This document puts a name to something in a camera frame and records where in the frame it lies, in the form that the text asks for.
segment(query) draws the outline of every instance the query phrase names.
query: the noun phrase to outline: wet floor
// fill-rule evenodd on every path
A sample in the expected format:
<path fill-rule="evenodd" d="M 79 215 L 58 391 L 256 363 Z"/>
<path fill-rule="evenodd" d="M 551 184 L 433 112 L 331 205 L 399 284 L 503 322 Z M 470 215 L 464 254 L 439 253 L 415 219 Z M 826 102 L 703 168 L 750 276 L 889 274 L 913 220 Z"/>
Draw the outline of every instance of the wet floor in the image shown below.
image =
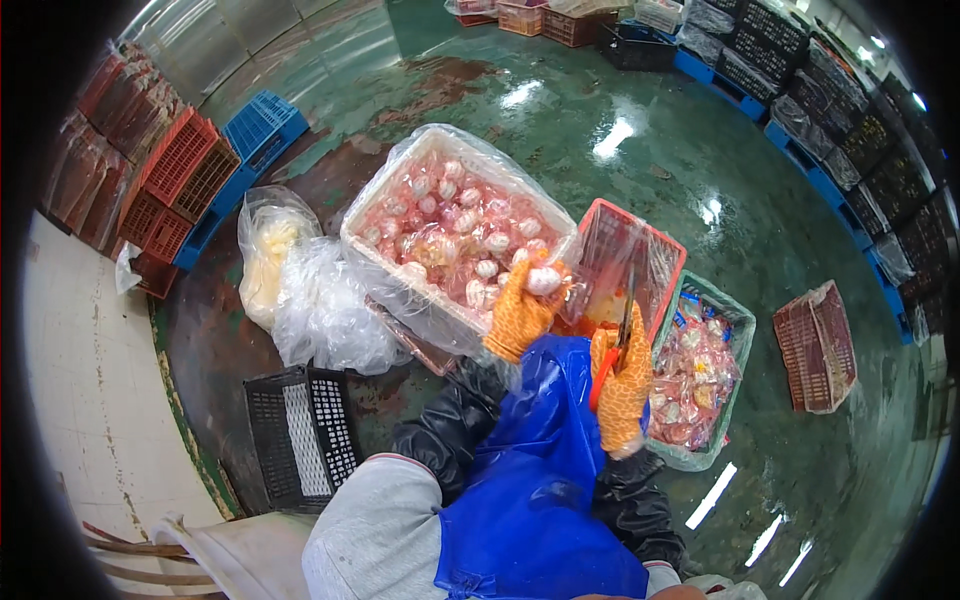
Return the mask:
<path fill-rule="evenodd" d="M 846 230 L 745 115 L 682 75 L 618 72 L 592 48 L 461 28 L 436 3 L 411 0 L 386 8 L 341 0 L 318 12 L 242 67 L 202 112 L 223 125 L 263 88 L 294 102 L 311 132 L 262 181 L 295 190 L 324 231 L 338 230 L 395 143 L 446 122 L 512 156 L 575 220 L 603 197 L 679 240 L 685 267 L 757 318 L 730 443 L 710 470 L 660 479 L 691 557 L 706 572 L 757 582 L 771 599 L 869 592 L 924 498 L 937 448 L 927 425 L 936 361 L 929 347 L 900 345 Z M 233 217 L 156 324 L 191 428 L 245 508 L 259 512 L 262 485 L 239 433 L 247 431 L 241 383 L 280 362 L 243 314 L 241 274 Z M 771 316 L 828 279 L 846 304 L 859 383 L 835 414 L 797 414 Z M 393 423 L 414 416 L 439 385 L 416 362 L 352 379 L 364 452 L 387 448 Z M 736 473 L 716 507 L 686 527 L 728 464 Z"/>

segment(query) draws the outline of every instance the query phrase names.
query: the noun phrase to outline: pink crate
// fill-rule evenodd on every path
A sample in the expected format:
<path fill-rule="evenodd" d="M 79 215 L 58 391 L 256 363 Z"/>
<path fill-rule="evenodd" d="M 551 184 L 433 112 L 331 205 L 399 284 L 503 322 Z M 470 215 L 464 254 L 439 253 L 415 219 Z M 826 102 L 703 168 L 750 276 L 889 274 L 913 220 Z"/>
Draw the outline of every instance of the pink crate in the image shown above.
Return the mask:
<path fill-rule="evenodd" d="M 788 302 L 774 314 L 793 409 L 832 413 L 856 382 L 856 357 L 847 311 L 833 280 Z"/>
<path fill-rule="evenodd" d="M 637 235 L 634 252 L 627 244 L 631 227 L 636 227 Z M 619 321 L 623 314 L 622 302 L 616 306 L 614 301 L 608 309 L 603 305 L 607 299 L 595 298 L 591 291 L 605 289 L 613 292 L 623 287 L 629 265 L 626 259 L 633 255 L 639 266 L 636 270 L 636 303 L 643 315 L 646 337 L 652 344 L 680 279 L 686 248 L 643 219 L 602 198 L 590 205 L 579 229 L 585 240 L 584 254 L 575 273 L 577 279 L 586 284 L 589 296 L 573 299 L 568 304 L 572 313 L 562 316 L 568 323 L 586 322 L 586 328 L 575 328 L 577 335 L 591 335 L 592 331 L 587 331 L 587 328 L 593 328 L 590 322 L 596 325 L 606 320 L 600 315 L 609 314 L 611 321 Z"/>

